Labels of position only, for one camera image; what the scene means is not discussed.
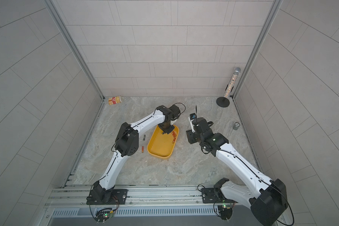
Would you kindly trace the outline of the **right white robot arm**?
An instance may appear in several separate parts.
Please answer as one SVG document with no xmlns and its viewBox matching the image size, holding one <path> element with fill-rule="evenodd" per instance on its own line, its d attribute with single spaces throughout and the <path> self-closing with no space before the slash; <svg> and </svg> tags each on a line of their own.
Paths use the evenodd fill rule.
<svg viewBox="0 0 339 226">
<path fill-rule="evenodd" d="M 190 114 L 189 122 L 191 128 L 186 132 L 189 143 L 199 143 L 204 154 L 210 153 L 224 162 L 245 183 L 245 186 L 239 186 L 227 179 L 220 180 L 215 188 L 222 198 L 249 208 L 264 226 L 273 225 L 285 210 L 291 208 L 286 185 L 260 172 L 221 133 L 213 133 L 213 122 L 198 118 L 196 114 Z"/>
</svg>

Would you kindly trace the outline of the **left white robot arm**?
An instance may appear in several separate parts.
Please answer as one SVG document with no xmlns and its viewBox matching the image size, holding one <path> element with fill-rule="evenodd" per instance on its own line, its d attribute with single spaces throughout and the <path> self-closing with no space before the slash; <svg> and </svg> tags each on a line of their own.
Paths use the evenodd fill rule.
<svg viewBox="0 0 339 226">
<path fill-rule="evenodd" d="M 128 158 L 139 148 L 139 139 L 151 128 L 158 126 L 165 134 L 171 134 L 175 129 L 174 123 L 181 116 L 176 104 L 171 107 L 157 107 L 153 113 L 133 123 L 123 123 L 112 147 L 113 157 L 102 178 L 91 187 L 87 197 L 88 204 L 108 203 L 119 173 Z"/>
</svg>

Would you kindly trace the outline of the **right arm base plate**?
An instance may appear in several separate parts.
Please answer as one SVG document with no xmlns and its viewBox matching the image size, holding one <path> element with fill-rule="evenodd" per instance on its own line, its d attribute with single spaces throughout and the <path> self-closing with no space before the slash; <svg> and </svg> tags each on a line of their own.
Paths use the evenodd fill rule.
<svg viewBox="0 0 339 226">
<path fill-rule="evenodd" d="M 224 195 L 216 188 L 201 187 L 198 189 L 202 193 L 202 202 L 205 204 L 216 203 L 235 203 L 234 200 L 226 199 Z"/>
</svg>

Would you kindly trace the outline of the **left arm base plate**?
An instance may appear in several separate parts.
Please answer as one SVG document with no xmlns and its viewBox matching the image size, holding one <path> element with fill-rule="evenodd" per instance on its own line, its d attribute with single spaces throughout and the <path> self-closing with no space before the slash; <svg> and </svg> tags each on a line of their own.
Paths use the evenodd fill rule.
<svg viewBox="0 0 339 226">
<path fill-rule="evenodd" d="M 87 205 L 115 205 L 125 204 L 128 189 L 112 189 L 107 191 L 96 191 L 91 189 L 87 197 Z"/>
</svg>

